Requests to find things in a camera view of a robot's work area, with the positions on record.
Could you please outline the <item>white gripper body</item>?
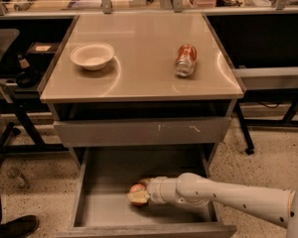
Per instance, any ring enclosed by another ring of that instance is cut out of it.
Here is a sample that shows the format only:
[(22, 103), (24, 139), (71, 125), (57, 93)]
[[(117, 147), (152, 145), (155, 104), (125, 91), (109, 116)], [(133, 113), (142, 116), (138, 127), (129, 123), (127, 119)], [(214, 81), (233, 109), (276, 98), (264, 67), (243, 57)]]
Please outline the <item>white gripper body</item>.
[(167, 177), (150, 178), (147, 185), (150, 204), (175, 203), (177, 199), (176, 179)]

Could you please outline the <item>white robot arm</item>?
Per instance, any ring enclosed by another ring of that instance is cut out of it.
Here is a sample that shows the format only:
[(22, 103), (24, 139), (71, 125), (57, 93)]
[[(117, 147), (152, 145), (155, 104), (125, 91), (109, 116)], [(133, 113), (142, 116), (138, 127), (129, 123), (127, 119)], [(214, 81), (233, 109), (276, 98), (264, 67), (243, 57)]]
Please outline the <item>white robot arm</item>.
[(137, 206), (170, 203), (190, 210), (213, 201), (286, 228), (286, 238), (298, 238), (298, 187), (249, 186), (184, 173), (142, 179), (129, 189), (127, 198)]

